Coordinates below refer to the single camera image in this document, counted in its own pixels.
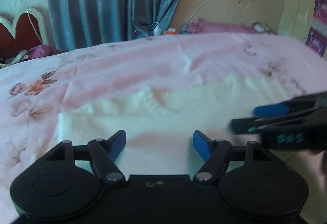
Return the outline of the pile of clothes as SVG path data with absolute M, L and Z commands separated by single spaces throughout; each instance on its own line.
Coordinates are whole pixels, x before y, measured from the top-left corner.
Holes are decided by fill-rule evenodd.
M 1 58 L 1 68 L 6 68 L 8 66 L 28 60 L 44 58 L 53 54 L 55 54 L 55 49 L 53 47 L 49 45 L 39 45 L 36 47 L 32 47 L 30 50 L 20 51 L 15 57 L 8 58 L 5 60 Z

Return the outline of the patterned item by headboard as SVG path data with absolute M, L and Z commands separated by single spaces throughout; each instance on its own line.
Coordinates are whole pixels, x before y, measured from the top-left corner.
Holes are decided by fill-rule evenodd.
M 272 34 L 275 35 L 275 32 L 266 24 L 254 21 L 252 22 L 252 28 L 260 34 Z

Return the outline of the pink floral bed sheet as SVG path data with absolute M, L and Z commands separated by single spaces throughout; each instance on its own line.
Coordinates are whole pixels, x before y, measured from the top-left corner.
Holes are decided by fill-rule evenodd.
M 326 62 L 299 41 L 240 33 L 102 44 L 1 69 L 1 223 L 18 216 L 12 181 L 62 141 L 61 113 L 146 88 L 174 91 L 228 76 L 296 83 L 301 95 L 326 90 Z

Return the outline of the purple pink pillow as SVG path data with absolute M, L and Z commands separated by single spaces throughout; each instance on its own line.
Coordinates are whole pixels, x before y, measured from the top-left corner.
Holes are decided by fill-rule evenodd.
M 205 34 L 205 33 L 242 33 L 242 34 L 257 34 L 251 26 L 228 24 L 223 22 L 211 22 L 199 18 L 197 22 L 189 22 L 184 25 L 184 28 L 191 34 Z

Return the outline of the orange small container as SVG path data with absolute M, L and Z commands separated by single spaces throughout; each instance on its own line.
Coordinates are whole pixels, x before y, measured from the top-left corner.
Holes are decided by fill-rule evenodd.
M 162 32 L 163 35 L 176 35 L 177 33 L 178 33 L 178 31 L 175 28 L 169 28 Z

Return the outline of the cream round headboard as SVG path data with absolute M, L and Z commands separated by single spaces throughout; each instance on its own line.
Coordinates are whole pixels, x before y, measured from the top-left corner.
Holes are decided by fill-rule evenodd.
M 170 27 L 180 31 L 198 19 L 235 25 L 261 22 L 276 30 L 271 11 L 262 0 L 179 0 Z

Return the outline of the white lotion bottle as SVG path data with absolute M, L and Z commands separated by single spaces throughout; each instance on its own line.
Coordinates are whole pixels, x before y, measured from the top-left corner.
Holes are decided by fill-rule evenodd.
M 161 30 L 161 28 L 160 28 L 160 26 L 159 26 L 159 23 L 156 22 L 156 23 L 155 23 L 155 27 L 154 27 L 154 29 L 153 29 L 153 35 L 154 35 L 154 36 L 160 36 L 161 34 L 162 34 L 162 30 Z

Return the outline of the red heart shaped headboard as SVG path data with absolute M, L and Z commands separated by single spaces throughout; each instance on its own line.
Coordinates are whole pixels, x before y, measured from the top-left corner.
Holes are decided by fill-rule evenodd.
M 42 14 L 35 8 L 22 8 L 12 22 L 1 16 L 1 58 L 13 58 L 22 50 L 48 45 Z

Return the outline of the purple wall poster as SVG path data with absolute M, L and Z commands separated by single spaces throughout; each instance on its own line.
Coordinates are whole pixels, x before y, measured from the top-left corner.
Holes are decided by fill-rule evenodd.
M 327 0 L 315 0 L 306 45 L 317 55 L 326 54 Z

